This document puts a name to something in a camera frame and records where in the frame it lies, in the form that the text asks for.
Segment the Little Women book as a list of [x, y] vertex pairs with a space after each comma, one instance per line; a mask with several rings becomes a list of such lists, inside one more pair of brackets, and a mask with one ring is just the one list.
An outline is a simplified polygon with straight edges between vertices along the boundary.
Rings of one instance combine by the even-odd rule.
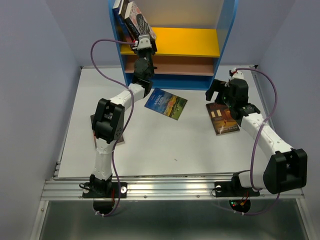
[[137, 40], [140, 35], [146, 34], [149, 34], [152, 41], [156, 40], [156, 33], [148, 24], [146, 18], [134, 1], [130, 1], [127, 4], [124, 13], [124, 21], [127, 24], [128, 29], [132, 32], [135, 40]]

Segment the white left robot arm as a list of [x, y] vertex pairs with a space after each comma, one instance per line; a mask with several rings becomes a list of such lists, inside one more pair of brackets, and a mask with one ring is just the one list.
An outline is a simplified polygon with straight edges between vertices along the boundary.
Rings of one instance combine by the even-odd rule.
[[131, 84], [111, 99], [100, 99], [96, 107], [92, 121], [96, 157], [89, 181], [80, 186], [84, 195], [94, 194], [105, 198], [111, 193], [112, 177], [117, 173], [115, 147], [129, 123], [125, 120], [125, 112], [127, 109], [133, 110], [135, 102], [145, 98], [153, 86], [151, 79], [155, 74], [155, 66], [152, 56], [155, 50], [152, 41], [143, 37], [130, 43], [130, 46], [138, 56]]

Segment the Jane Eyre blue book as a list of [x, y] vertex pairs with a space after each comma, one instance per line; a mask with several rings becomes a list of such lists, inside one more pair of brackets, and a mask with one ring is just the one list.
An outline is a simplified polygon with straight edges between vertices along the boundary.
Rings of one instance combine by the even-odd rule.
[[119, 27], [121, 28], [123, 38], [125, 39], [126, 42], [132, 42], [133, 40], [132, 35], [130, 34], [125, 24], [124, 18], [122, 16], [122, 10], [124, 10], [124, 7], [128, 2], [129, 2], [128, 0], [116, 0], [113, 4], [112, 12]]

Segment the Three Days to See book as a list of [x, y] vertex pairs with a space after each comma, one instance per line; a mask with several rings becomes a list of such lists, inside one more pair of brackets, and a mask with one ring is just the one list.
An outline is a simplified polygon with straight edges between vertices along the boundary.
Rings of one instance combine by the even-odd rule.
[[122, 28], [122, 32], [125, 36], [125, 39], [127, 41], [129, 41], [129, 38], [130, 38], [130, 40], [133, 41], [133, 40], [135, 40], [135, 36], [125, 21], [125, 13], [127, 10], [128, 3], [129, 3], [129, 0], [121, 0], [120, 1], [120, 7], [118, 10], [118, 19], [119, 19], [119, 24]]

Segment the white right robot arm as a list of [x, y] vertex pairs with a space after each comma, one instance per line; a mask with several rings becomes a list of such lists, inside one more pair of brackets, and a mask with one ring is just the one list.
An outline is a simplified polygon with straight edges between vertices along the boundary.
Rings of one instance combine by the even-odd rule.
[[267, 164], [259, 173], [238, 172], [230, 182], [231, 192], [242, 195], [249, 189], [256, 192], [266, 189], [278, 194], [303, 188], [307, 184], [308, 155], [303, 149], [295, 149], [264, 122], [260, 110], [249, 103], [249, 86], [244, 79], [229, 81], [215, 79], [206, 91], [206, 100], [217, 93], [215, 103], [230, 111], [231, 117], [255, 141], [254, 147], [264, 153]]

